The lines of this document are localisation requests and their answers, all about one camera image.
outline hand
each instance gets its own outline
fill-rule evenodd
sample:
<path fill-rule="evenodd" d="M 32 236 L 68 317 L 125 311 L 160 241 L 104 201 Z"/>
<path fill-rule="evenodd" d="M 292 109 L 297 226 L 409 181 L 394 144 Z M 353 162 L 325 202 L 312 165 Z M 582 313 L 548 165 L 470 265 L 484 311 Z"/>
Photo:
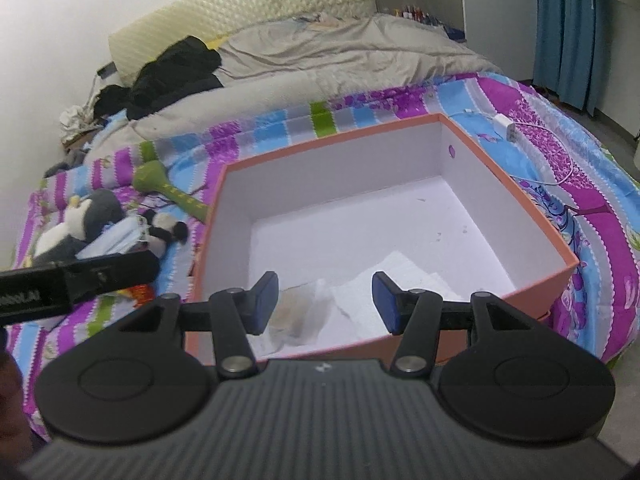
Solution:
<path fill-rule="evenodd" d="M 0 340 L 5 340 L 0 333 Z M 17 464 L 31 456 L 31 429 L 22 411 L 22 374 L 13 356 L 0 348 L 0 457 Z"/>

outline open box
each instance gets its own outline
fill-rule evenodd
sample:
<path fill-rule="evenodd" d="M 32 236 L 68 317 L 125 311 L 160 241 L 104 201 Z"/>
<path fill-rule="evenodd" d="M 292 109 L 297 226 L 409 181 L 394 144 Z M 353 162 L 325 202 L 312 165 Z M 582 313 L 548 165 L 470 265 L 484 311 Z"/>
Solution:
<path fill-rule="evenodd" d="M 520 187 L 441 114 L 229 164 L 201 251 L 194 301 L 250 288 L 267 270 L 278 273 L 281 290 L 320 278 L 340 285 L 399 251 L 461 298 L 488 290 L 536 319 L 548 314 L 578 264 Z M 377 316 L 370 293 L 368 301 Z M 326 332 L 295 355 L 388 362 L 400 337 L 341 344 Z M 465 333 L 441 333 L 438 360 L 465 345 Z M 210 336 L 189 334 L 186 347 L 212 361 Z"/>

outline pillow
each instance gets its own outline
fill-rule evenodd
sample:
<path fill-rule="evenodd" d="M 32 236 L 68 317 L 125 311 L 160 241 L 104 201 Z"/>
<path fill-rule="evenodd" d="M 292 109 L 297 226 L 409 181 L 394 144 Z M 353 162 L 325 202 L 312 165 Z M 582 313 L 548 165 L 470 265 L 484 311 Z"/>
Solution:
<path fill-rule="evenodd" d="M 215 40 L 211 40 L 211 41 L 205 41 L 205 45 L 207 45 L 207 48 L 209 50 L 217 50 L 219 49 L 220 45 L 222 45 L 223 43 L 226 42 L 226 40 L 229 39 L 230 34 L 226 35 L 226 36 L 220 36 L 219 38 L 216 38 Z"/>

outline panda plush toy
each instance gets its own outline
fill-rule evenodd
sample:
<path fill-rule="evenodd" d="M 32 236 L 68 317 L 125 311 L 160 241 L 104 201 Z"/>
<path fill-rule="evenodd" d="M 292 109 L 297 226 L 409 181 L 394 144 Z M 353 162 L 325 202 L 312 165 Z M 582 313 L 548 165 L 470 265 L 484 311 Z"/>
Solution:
<path fill-rule="evenodd" d="M 36 242 L 33 265 L 75 260 L 76 254 L 109 225 L 117 224 L 124 217 L 120 202 L 109 189 L 96 189 L 84 199 L 71 197 L 64 221 L 45 231 Z"/>
<path fill-rule="evenodd" d="M 148 236 L 146 243 L 148 249 L 158 258 L 162 258 L 166 253 L 166 248 L 174 240 L 185 243 L 189 237 L 187 224 L 180 222 L 171 213 L 156 213 L 152 209 L 145 211 L 142 215 L 148 225 Z"/>

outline power adapter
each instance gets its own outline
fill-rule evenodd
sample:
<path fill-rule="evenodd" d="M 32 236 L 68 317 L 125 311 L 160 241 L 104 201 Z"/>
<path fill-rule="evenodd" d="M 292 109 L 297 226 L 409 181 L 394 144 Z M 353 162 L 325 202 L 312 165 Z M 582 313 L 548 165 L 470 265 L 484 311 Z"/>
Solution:
<path fill-rule="evenodd" d="M 495 133 L 509 142 L 516 141 L 516 123 L 513 120 L 504 114 L 497 114 L 494 116 L 493 122 Z"/>

